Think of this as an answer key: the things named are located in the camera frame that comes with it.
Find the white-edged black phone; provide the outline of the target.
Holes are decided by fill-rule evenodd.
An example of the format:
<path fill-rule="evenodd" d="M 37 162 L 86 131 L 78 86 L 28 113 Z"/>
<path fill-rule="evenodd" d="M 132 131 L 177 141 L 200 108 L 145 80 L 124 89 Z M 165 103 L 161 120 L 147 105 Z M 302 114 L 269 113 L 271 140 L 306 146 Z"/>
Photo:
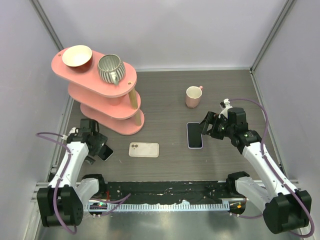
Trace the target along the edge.
<path fill-rule="evenodd" d="M 114 151 L 104 144 L 101 149 L 99 150 L 97 156 L 102 160 L 102 161 L 107 161 L 112 155 L 114 154 Z"/>

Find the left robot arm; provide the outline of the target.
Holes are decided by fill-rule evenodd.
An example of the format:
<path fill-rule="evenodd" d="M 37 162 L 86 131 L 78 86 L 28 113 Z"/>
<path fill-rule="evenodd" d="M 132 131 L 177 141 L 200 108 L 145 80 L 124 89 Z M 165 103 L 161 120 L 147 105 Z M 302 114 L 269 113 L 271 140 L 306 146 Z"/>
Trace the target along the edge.
<path fill-rule="evenodd" d="M 77 184 L 84 162 L 93 164 L 94 157 L 106 161 L 112 154 L 108 138 L 100 133 L 99 123 L 90 118 L 80 120 L 80 126 L 62 136 L 60 143 L 65 154 L 60 166 L 47 187 L 41 187 L 36 199 L 44 227 L 77 227 L 84 215 L 84 205 L 91 197 L 100 200 L 107 192 L 101 174 L 89 174 Z"/>

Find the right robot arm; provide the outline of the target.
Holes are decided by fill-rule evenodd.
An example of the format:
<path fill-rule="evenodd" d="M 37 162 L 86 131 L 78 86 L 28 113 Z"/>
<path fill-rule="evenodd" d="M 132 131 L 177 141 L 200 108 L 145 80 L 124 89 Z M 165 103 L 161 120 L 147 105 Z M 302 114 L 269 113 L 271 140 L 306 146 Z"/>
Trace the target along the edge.
<path fill-rule="evenodd" d="M 202 135 L 223 140 L 229 138 L 241 155 L 253 166 L 264 186 L 260 187 L 245 172 L 228 176 L 226 193 L 233 198 L 243 195 L 261 211 L 264 222 L 273 234 L 310 226 L 312 198 L 286 178 L 267 151 L 263 139 L 250 130 L 246 112 L 240 107 L 227 107 L 220 114 L 209 111 L 200 123 Z"/>

